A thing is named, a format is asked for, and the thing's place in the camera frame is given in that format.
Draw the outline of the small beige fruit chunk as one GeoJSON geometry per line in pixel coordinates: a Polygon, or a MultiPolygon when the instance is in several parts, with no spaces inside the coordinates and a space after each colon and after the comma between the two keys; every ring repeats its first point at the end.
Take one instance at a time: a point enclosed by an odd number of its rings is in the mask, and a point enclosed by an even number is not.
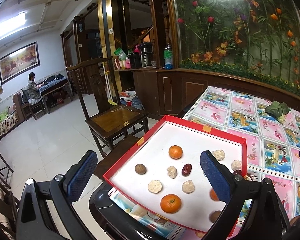
{"type": "Polygon", "coordinates": [[[192,180],[185,181],[182,185],[182,191],[186,194],[193,193],[195,191],[195,185],[192,180]]]}

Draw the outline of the orange tangerine at edge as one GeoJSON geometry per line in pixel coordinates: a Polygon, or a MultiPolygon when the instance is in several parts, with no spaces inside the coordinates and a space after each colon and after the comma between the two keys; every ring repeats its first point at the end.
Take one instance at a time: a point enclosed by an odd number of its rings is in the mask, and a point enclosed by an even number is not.
{"type": "Polygon", "coordinates": [[[215,193],[214,189],[210,190],[209,195],[213,201],[215,201],[215,202],[219,201],[219,198],[218,198],[217,194],[215,193]]]}

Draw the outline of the floral plastic tablecloth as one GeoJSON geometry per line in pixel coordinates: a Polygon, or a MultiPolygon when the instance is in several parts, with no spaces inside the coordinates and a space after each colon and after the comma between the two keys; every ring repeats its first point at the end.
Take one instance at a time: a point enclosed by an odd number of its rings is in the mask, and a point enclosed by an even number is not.
{"type": "MultiPolygon", "coordinates": [[[[264,112],[268,100],[209,87],[182,118],[246,140],[247,180],[272,180],[288,218],[300,215],[300,112],[283,124],[264,112]]],[[[201,239],[206,232],[175,224],[136,204],[113,186],[109,198],[132,218],[168,239],[201,239]]]]}

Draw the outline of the large beige fruit block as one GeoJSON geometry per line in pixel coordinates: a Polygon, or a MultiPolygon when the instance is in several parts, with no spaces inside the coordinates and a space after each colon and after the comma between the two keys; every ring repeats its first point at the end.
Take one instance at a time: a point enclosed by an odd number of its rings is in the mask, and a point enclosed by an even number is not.
{"type": "Polygon", "coordinates": [[[218,160],[221,161],[225,158],[225,152],[223,150],[212,151],[212,155],[218,160]]]}

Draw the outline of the red date on tray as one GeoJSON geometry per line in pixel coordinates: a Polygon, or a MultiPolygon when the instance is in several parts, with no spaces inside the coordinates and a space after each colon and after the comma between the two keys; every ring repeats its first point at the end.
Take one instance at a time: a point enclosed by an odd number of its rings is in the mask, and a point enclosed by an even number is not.
{"type": "Polygon", "coordinates": [[[183,166],[183,169],[182,169],[182,171],[181,171],[181,174],[182,174],[184,177],[187,177],[187,176],[190,175],[191,171],[192,171],[192,165],[191,165],[191,164],[185,164],[185,165],[183,166]]]}

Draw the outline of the green leafy vegetable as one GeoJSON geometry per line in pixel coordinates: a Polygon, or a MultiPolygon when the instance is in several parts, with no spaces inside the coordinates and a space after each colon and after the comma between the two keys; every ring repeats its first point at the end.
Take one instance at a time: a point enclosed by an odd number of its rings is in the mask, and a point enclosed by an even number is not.
{"type": "Polygon", "coordinates": [[[264,109],[264,112],[274,117],[279,123],[283,124],[286,115],[289,113],[290,108],[285,102],[279,103],[273,101],[269,106],[264,109]]]}

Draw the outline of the red cardboard box lid tray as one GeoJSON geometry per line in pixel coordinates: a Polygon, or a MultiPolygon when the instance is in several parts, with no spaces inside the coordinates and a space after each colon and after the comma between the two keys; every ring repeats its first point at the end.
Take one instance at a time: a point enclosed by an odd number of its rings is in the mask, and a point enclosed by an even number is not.
{"type": "Polygon", "coordinates": [[[200,166],[203,151],[223,150],[225,158],[221,164],[228,169],[239,160],[242,172],[247,172],[247,143],[242,137],[205,127],[203,125],[177,118],[164,116],[133,147],[131,147],[104,175],[104,179],[131,201],[145,209],[186,228],[206,232],[212,226],[209,215],[222,210],[225,203],[210,198],[210,182],[200,166]],[[183,149],[180,159],[172,159],[168,150],[178,145],[183,149]],[[145,165],[147,172],[137,174],[135,166],[145,165]],[[189,176],[181,174],[185,164],[192,165],[189,176]],[[167,168],[174,166],[177,176],[171,179],[167,168]],[[162,190],[151,193],[148,184],[159,180],[162,190]],[[195,191],[186,194],[182,191],[185,181],[192,180],[195,191]],[[168,194],[181,198],[181,208],[176,213],[166,213],[160,207],[161,199],[168,194]]]}

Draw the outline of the brown round longan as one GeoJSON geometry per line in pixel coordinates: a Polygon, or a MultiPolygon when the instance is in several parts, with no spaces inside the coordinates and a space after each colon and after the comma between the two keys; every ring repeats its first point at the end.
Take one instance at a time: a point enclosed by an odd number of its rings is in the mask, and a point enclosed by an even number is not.
{"type": "Polygon", "coordinates": [[[147,172],[147,169],[146,169],[145,165],[143,165],[143,164],[137,164],[135,166],[135,172],[137,174],[145,174],[147,172]]]}

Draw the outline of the dark wooden chair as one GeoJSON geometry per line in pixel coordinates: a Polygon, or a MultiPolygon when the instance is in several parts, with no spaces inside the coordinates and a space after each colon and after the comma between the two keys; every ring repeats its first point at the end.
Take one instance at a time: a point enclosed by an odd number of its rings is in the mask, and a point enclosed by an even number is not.
{"type": "Polygon", "coordinates": [[[66,70],[73,75],[82,69],[87,71],[88,81],[98,107],[98,114],[89,115],[82,93],[78,90],[77,94],[85,116],[85,123],[88,125],[97,148],[103,157],[107,156],[103,148],[107,147],[112,151],[117,146],[117,144],[114,144],[114,140],[119,137],[135,135],[141,131],[145,133],[149,131],[148,113],[146,111],[121,104],[111,56],[108,58],[87,60],[66,68],[66,70]],[[115,106],[109,103],[98,68],[98,65],[104,62],[108,65],[110,79],[113,82],[117,99],[117,105],[115,106]],[[129,134],[128,130],[130,128],[132,128],[133,131],[129,134]]]}

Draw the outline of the patterned sofa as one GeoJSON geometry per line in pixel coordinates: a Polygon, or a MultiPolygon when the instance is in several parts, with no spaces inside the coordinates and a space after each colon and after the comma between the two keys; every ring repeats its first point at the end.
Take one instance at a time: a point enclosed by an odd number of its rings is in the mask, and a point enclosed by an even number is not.
{"type": "Polygon", "coordinates": [[[0,112],[0,137],[8,133],[18,123],[18,113],[6,107],[0,112]]]}

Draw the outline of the seated person in grey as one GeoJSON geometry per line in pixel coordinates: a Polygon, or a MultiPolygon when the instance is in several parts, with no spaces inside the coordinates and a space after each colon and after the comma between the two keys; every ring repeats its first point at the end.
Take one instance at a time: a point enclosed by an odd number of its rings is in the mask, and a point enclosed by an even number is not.
{"type": "Polygon", "coordinates": [[[28,84],[27,84],[29,104],[35,105],[35,104],[37,104],[38,102],[41,101],[40,92],[39,92],[40,87],[41,87],[41,85],[38,85],[35,82],[34,72],[31,72],[29,74],[29,80],[28,80],[28,84]]]}

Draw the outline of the white bucket with items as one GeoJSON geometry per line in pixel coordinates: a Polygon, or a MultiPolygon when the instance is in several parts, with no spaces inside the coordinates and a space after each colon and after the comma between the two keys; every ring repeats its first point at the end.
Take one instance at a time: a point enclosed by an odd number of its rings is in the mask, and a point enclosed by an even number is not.
{"type": "Polygon", "coordinates": [[[133,90],[128,90],[119,93],[120,100],[124,100],[128,105],[131,105],[133,98],[136,96],[136,92],[133,90]]]}

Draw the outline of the dark wooden cabinet counter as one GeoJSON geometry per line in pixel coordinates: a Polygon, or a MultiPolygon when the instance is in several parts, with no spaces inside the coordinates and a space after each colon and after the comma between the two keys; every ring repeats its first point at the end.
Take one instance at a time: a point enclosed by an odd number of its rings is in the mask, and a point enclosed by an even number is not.
{"type": "Polygon", "coordinates": [[[209,86],[286,102],[300,112],[300,96],[233,75],[183,68],[139,68],[116,70],[115,77],[119,91],[136,91],[149,117],[157,120],[166,114],[182,116],[209,86]]]}

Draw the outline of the green capped water bottle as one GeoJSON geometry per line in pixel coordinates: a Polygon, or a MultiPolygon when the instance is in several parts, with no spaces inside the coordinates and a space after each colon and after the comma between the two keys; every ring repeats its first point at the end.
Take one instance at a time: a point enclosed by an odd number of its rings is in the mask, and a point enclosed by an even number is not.
{"type": "Polygon", "coordinates": [[[164,50],[165,69],[173,69],[173,51],[172,46],[167,44],[164,50]]]}

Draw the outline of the artificial flower wall panel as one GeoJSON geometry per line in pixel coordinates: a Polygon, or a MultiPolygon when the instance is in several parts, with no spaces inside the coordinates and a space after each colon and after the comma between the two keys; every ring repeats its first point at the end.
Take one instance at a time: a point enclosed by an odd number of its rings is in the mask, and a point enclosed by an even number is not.
{"type": "Polygon", "coordinates": [[[300,96],[300,10],[293,0],[174,0],[179,66],[300,96]]]}

